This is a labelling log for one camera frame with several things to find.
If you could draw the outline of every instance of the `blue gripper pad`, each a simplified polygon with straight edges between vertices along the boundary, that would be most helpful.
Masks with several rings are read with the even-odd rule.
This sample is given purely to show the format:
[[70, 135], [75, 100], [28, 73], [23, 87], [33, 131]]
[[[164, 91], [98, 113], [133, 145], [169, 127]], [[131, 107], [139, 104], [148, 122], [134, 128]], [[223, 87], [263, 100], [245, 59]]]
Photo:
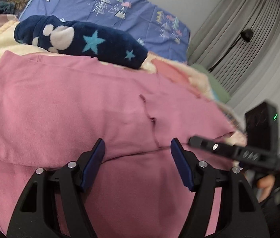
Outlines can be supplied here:
[[100, 164], [105, 155], [105, 148], [105, 142], [103, 140], [99, 140], [91, 151], [92, 155], [86, 167], [82, 171], [82, 182], [80, 184], [80, 188], [84, 192], [94, 183]]
[[177, 166], [184, 186], [188, 187], [190, 191], [193, 191], [193, 172], [183, 155], [183, 151], [184, 149], [179, 143], [178, 139], [174, 138], [171, 141], [171, 154], [173, 160]]

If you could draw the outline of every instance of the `black lamp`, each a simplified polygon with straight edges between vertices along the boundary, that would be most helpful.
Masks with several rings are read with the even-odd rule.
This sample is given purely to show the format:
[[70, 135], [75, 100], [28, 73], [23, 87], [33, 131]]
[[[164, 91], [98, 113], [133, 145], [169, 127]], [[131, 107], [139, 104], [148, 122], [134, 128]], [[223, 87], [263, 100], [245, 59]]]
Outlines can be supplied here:
[[217, 63], [214, 64], [214, 66], [212, 66], [211, 68], [208, 69], [209, 72], [212, 72], [216, 66], [225, 58], [226, 55], [228, 55], [228, 53], [234, 48], [234, 46], [238, 43], [238, 41], [240, 39], [245, 40], [247, 43], [250, 42], [250, 40], [252, 39], [252, 37], [254, 36], [254, 32], [251, 29], [245, 29], [240, 33], [240, 36], [237, 37], [237, 39], [235, 40], [235, 42], [230, 46], [230, 48], [227, 50], [227, 52], [222, 56], [221, 59], [218, 60]]

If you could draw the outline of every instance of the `green pillow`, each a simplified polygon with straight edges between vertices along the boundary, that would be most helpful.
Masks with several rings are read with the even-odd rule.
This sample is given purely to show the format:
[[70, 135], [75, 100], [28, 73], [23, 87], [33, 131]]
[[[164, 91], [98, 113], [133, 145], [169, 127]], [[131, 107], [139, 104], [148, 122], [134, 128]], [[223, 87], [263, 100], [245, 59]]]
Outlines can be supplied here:
[[205, 69], [202, 65], [196, 63], [191, 65], [191, 67], [198, 70], [201, 73], [206, 74], [213, 92], [216, 93], [218, 99], [222, 103], [226, 104], [229, 100], [231, 100], [231, 96], [229, 95], [229, 93], [222, 87], [222, 85], [215, 79], [215, 77], [207, 69]]

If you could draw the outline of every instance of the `blue bed sheet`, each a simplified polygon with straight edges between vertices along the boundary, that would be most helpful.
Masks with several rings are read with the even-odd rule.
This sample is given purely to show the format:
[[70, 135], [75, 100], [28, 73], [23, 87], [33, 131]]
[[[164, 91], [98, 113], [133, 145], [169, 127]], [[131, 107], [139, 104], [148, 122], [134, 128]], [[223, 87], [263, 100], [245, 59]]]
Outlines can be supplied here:
[[176, 16], [148, 0], [30, 0], [20, 21], [55, 15], [130, 33], [140, 44], [168, 59], [185, 62], [190, 30]]

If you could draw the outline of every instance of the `pink garment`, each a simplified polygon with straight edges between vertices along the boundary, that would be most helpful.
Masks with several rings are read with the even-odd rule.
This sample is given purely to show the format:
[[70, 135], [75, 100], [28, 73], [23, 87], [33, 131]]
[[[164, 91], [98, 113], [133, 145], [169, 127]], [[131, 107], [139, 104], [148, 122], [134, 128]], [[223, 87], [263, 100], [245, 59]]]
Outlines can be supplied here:
[[201, 97], [201, 92], [191, 85], [189, 77], [184, 72], [172, 66], [171, 64], [158, 59], [153, 59], [152, 63], [156, 66], [158, 73], [162, 74], [173, 83], [178, 83], [184, 86], [188, 91], [197, 97]]
[[[183, 186], [171, 139], [222, 137], [234, 129], [213, 102], [160, 74], [83, 56], [0, 60], [0, 229], [38, 167], [60, 167], [92, 148], [106, 154], [85, 208], [99, 238], [177, 237], [194, 194]], [[202, 151], [215, 168], [232, 163]], [[219, 197], [214, 211], [218, 211]], [[217, 217], [212, 217], [209, 232]]]

